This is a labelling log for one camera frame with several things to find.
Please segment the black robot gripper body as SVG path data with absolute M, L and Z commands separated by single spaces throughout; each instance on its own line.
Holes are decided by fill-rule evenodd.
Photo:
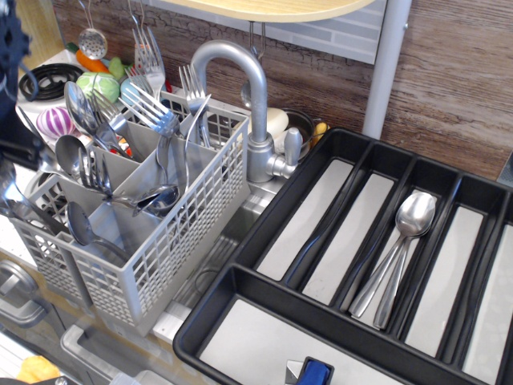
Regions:
M 42 140 L 20 120 L 1 122 L 1 154 L 24 168 L 39 170 Z

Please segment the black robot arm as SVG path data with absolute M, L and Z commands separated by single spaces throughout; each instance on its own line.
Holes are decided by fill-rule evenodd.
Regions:
M 14 1 L 1 2 L 1 159 L 38 170 L 43 142 L 21 121 L 18 68 L 29 54 L 29 37 L 22 31 Z

